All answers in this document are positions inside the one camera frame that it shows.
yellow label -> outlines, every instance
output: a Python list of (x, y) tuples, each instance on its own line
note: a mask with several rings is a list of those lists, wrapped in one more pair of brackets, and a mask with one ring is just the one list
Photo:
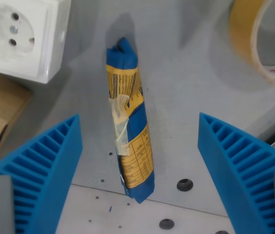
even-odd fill
[[(138, 68), (121, 70), (108, 65), (107, 75), (110, 98), (113, 100), (114, 124), (126, 128), (122, 124), (144, 102)], [(126, 143), (117, 145), (117, 148), (119, 152), (126, 152), (126, 156), (119, 156), (126, 187), (134, 188), (143, 183), (154, 170), (148, 126), (136, 138), (130, 142), (127, 139)]]
[(152, 146), (148, 126), (128, 145), (129, 156), (120, 156), (120, 163), (127, 188), (134, 188), (143, 183), (154, 169)]
[[(116, 99), (120, 94), (130, 97), (124, 104), (126, 116), (130, 116), (130, 114), (144, 102), (138, 68), (121, 70), (108, 65), (107, 76), (111, 99)], [(114, 122), (120, 123), (122, 121), (123, 115), (119, 113), (118, 118), (114, 119)]]

tape roll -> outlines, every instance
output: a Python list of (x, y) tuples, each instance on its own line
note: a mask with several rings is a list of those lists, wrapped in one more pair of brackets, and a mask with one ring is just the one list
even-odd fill
[(258, 50), (258, 31), (272, 0), (236, 0), (229, 19), (229, 36), (236, 52), (270, 83), (275, 85), (275, 66), (262, 65)]

blue plastic wrapper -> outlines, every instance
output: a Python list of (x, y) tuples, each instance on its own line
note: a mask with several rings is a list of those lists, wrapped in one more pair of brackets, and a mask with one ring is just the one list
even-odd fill
[(121, 182), (141, 203), (154, 191), (155, 174), (138, 58), (126, 38), (107, 49), (107, 75)]

clear tape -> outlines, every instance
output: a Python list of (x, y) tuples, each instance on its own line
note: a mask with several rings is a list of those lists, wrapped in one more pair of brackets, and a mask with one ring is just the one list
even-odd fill
[(119, 94), (115, 99), (109, 99), (112, 106), (112, 114), (115, 128), (115, 145), (118, 155), (129, 156), (129, 139), (127, 133), (127, 125), (129, 116), (125, 110), (125, 104), (129, 100), (128, 95)]

power socket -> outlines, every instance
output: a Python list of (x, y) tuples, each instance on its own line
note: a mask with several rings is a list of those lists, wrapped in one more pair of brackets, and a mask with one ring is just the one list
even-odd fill
[(71, 0), (0, 0), (0, 73), (47, 83), (60, 69)]

